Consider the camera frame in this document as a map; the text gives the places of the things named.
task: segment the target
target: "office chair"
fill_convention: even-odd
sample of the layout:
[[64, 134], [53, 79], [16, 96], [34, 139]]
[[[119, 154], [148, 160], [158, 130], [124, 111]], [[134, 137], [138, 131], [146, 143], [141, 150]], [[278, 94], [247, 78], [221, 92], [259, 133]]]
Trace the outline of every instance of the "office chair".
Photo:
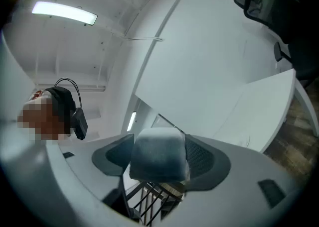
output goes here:
[[274, 31], [288, 44], [290, 57], [274, 45], [276, 61], [282, 58], [291, 62], [296, 70], [296, 78], [309, 85], [319, 74], [319, 59], [316, 43], [308, 36], [305, 20], [301, 16], [298, 0], [234, 0], [244, 9], [247, 18], [260, 22]]

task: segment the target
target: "rectangular light panel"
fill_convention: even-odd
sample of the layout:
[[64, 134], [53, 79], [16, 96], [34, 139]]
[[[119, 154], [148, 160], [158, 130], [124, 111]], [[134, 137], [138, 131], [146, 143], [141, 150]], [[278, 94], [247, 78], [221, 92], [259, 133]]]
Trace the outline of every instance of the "rectangular light panel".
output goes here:
[[130, 120], [129, 127], [128, 127], [128, 130], [127, 130], [127, 131], [130, 131], [130, 130], [131, 130], [132, 125], [133, 125], [133, 122], [134, 122], [134, 119], [135, 119], [135, 115], [136, 115], [136, 112], [133, 112], [133, 113], [132, 113], [132, 116], [131, 116], [131, 120]]
[[89, 25], [93, 25], [98, 17], [96, 14], [75, 7], [44, 1], [38, 1], [32, 10], [32, 13], [65, 17]]

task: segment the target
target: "person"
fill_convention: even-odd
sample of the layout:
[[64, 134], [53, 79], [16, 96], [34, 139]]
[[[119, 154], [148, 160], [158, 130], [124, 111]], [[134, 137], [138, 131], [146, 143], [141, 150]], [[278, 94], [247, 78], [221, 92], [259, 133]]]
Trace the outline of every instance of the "person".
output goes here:
[[75, 108], [70, 91], [63, 87], [38, 90], [23, 105], [17, 123], [34, 134], [35, 139], [64, 140], [71, 135]]

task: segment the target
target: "white table leg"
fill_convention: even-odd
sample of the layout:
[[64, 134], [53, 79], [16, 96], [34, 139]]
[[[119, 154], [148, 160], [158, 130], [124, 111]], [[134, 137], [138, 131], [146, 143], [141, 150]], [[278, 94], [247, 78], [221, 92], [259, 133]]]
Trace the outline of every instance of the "white table leg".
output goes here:
[[305, 89], [301, 85], [298, 79], [296, 79], [296, 89], [295, 89], [295, 96], [297, 100], [300, 102], [303, 110], [305, 111], [307, 118], [310, 122], [310, 125], [313, 129], [315, 137], [319, 136], [319, 124], [318, 118]]

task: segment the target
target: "gray cushion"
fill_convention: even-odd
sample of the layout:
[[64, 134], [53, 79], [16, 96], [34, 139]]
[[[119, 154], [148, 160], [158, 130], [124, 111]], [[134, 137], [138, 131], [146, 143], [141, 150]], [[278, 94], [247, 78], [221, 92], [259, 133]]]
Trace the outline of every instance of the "gray cushion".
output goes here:
[[180, 182], [187, 173], [185, 137], [178, 129], [149, 128], [138, 135], [131, 154], [132, 179]]

